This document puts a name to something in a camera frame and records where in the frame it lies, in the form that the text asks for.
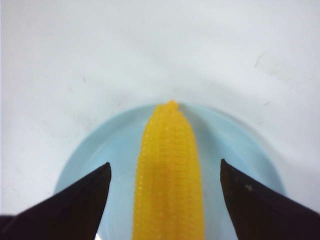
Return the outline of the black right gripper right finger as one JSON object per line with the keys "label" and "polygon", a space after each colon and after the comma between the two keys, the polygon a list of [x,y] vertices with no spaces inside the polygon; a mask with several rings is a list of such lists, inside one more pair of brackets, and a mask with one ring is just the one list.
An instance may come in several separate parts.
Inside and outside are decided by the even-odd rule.
{"label": "black right gripper right finger", "polygon": [[239,240],[318,240],[320,215],[266,187],[224,159],[224,202]]}

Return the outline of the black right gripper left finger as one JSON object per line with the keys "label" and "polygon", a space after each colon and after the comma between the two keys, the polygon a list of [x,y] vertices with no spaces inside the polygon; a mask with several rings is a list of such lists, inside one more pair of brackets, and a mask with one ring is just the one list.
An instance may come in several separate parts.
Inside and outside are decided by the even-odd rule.
{"label": "black right gripper left finger", "polygon": [[17,215],[1,215],[2,240],[93,240],[108,199],[107,162]]}

